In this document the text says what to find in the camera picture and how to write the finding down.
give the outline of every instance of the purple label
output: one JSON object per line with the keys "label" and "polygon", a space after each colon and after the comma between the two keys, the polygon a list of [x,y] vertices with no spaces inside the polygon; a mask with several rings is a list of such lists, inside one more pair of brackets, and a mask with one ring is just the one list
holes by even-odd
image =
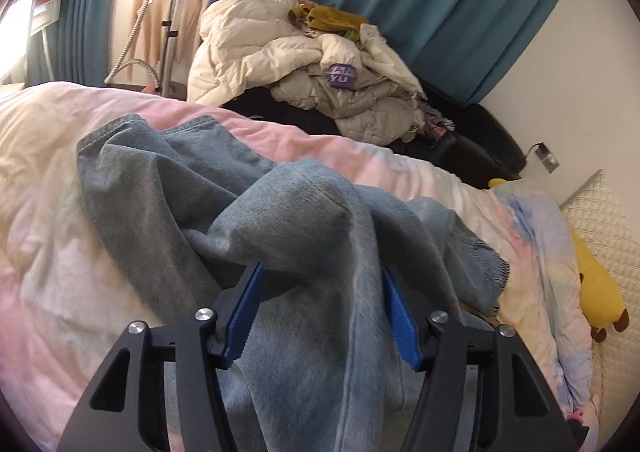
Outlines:
{"label": "purple label", "polygon": [[337,89],[353,89],[356,83],[356,69],[351,64],[329,66],[329,86]]}

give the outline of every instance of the denim jeans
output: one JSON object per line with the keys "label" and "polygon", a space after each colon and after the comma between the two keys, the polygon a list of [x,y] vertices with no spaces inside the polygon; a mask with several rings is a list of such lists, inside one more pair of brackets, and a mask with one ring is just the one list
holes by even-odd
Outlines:
{"label": "denim jeans", "polygon": [[398,448],[422,383],[399,360],[380,262],[436,309],[495,310],[508,266],[455,213],[276,163],[210,117],[155,131],[136,115],[78,144],[92,225],[165,322],[193,316],[244,265],[268,269],[244,353],[220,374],[239,450]]}

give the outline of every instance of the quilted headboard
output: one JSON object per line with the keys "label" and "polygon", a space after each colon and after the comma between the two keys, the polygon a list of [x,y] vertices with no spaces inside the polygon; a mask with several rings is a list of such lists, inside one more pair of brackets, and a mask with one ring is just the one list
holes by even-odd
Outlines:
{"label": "quilted headboard", "polygon": [[622,290],[629,312],[623,333],[593,345],[592,393],[601,400],[598,443],[606,442],[640,391],[640,246],[602,170],[561,206],[569,225]]}

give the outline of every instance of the yellow plush toy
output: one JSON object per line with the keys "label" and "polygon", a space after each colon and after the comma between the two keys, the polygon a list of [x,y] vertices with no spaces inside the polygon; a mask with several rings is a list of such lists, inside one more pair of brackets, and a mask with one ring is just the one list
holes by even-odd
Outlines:
{"label": "yellow plush toy", "polygon": [[501,183],[507,183],[507,180],[502,179],[501,177],[494,177],[489,180],[489,188],[494,188],[500,185]]}
{"label": "yellow plush toy", "polygon": [[580,306],[591,325],[591,337],[596,342],[602,342],[607,337],[605,328],[609,324],[613,324],[618,333],[628,327],[629,313],[613,277],[598,262],[574,229],[570,230],[582,281]]}

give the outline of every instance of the window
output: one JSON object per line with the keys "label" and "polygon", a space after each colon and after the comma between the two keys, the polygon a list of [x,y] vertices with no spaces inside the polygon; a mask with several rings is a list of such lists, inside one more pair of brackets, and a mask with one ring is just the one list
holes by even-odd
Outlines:
{"label": "window", "polygon": [[27,52],[33,0],[15,0],[0,22],[0,84]]}

